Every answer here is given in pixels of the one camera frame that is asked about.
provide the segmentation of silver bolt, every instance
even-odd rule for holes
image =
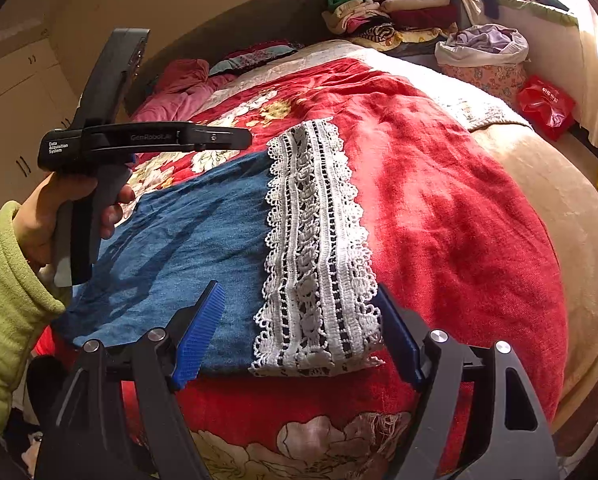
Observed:
[[[430,338],[437,343],[445,343],[448,341],[448,335],[443,330],[432,330]]]
[[[153,328],[150,332],[148,332],[148,339],[154,343],[161,341],[164,337],[166,337],[166,330],[162,328]]]
[[[505,341],[497,341],[495,343],[495,348],[499,350],[502,354],[509,354],[512,349],[512,347]]]
[[[92,354],[97,350],[99,350],[99,341],[96,339],[89,339],[84,343],[84,351],[88,352],[89,354]]]

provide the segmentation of red plastic bag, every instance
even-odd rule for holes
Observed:
[[[530,76],[516,100],[521,115],[552,140],[559,139],[575,123],[572,118],[574,99],[536,75]]]

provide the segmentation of grey headboard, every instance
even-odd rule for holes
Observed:
[[[305,45],[332,39],[321,12],[324,0],[250,0],[199,25],[140,67],[124,103],[132,114],[144,101],[149,81],[173,59],[205,59],[214,65],[224,56],[261,43],[289,40]]]

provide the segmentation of laundry basket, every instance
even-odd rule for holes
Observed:
[[[475,25],[437,43],[441,71],[498,97],[515,108],[516,94],[527,80],[528,42],[514,28]]]

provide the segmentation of green fleece sleeve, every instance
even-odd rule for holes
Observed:
[[[65,310],[23,257],[12,230],[18,209],[19,204],[9,202],[0,211],[0,435],[30,350],[44,327]]]

